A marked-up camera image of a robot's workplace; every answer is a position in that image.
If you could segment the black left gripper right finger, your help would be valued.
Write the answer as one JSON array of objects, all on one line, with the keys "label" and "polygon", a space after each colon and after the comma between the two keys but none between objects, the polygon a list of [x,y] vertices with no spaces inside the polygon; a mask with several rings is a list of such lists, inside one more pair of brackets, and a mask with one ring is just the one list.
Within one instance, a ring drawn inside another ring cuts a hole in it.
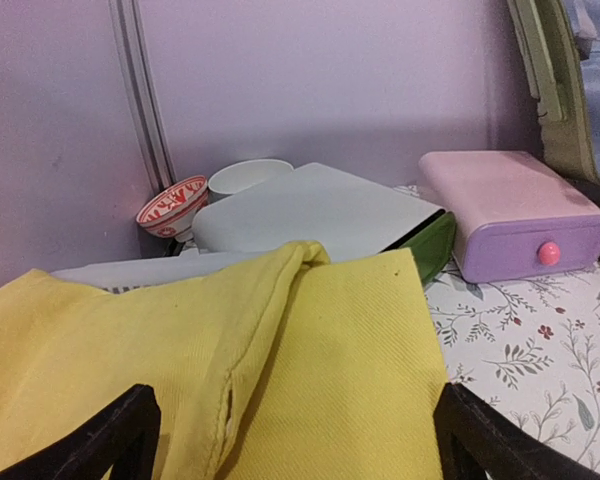
[{"label": "black left gripper right finger", "polygon": [[543,445],[461,384],[447,383],[434,411],[445,479],[599,479]]}]

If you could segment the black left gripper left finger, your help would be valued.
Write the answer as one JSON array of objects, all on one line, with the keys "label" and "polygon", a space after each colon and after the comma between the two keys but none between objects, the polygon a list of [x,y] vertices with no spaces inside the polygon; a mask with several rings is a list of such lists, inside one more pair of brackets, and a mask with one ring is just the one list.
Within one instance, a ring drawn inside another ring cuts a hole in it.
[{"label": "black left gripper left finger", "polygon": [[154,389],[136,384],[69,435],[0,471],[0,479],[150,479],[160,425]]}]

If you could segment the white perforated plastic basket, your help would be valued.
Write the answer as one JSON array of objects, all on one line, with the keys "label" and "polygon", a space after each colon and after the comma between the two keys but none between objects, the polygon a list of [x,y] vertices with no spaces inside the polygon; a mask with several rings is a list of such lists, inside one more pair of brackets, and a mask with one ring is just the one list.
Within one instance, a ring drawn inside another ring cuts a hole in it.
[{"label": "white perforated plastic basket", "polygon": [[257,258],[263,252],[202,253],[187,250],[179,256],[90,264],[57,270],[57,279],[89,285],[110,293],[203,277],[228,266]]}]

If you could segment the yellow garment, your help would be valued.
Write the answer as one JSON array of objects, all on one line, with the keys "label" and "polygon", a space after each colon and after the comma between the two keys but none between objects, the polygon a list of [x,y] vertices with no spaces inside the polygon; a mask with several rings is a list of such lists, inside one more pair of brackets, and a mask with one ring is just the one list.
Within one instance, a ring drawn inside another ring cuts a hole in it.
[{"label": "yellow garment", "polygon": [[446,381],[407,249],[333,263],[289,243],[124,294],[40,270],[0,288],[0,470],[145,384],[158,479],[438,479]]}]

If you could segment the purple drawer box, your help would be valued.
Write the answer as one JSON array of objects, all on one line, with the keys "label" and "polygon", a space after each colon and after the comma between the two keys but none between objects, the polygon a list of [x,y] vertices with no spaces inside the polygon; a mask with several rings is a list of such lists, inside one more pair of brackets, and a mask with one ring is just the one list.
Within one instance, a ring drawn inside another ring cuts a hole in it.
[{"label": "purple drawer box", "polygon": [[465,281],[488,283],[589,267],[600,256],[600,208],[521,151],[439,151],[418,163],[422,198],[456,220]]}]

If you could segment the white green drawer box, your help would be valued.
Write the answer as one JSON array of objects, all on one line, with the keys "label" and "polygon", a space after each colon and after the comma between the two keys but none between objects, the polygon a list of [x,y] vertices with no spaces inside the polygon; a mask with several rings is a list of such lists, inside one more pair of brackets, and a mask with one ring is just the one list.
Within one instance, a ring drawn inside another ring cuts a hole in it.
[{"label": "white green drawer box", "polygon": [[427,284],[450,260],[456,223],[439,205],[310,163],[210,204],[192,230],[197,247],[214,253],[317,241],[345,262],[408,248]]}]

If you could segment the green hard-shell suitcase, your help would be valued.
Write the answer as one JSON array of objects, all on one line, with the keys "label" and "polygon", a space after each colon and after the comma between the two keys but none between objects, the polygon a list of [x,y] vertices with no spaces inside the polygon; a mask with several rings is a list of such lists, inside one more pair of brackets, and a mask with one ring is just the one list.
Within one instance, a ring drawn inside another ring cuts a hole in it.
[{"label": "green hard-shell suitcase", "polygon": [[545,162],[600,185],[600,1],[507,6],[537,102]]}]

